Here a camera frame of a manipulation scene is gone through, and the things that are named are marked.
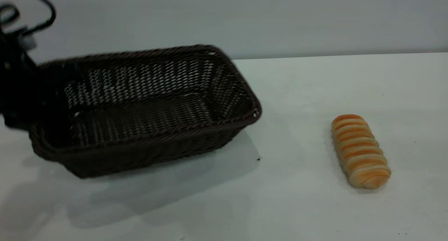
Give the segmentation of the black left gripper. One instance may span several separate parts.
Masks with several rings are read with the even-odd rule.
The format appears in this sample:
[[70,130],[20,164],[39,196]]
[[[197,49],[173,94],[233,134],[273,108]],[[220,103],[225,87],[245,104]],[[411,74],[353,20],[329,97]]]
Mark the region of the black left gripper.
[[28,56],[36,46],[31,36],[1,35],[1,115],[9,128],[29,130],[45,108],[69,108],[65,88],[76,82],[75,64],[47,65],[41,72]]

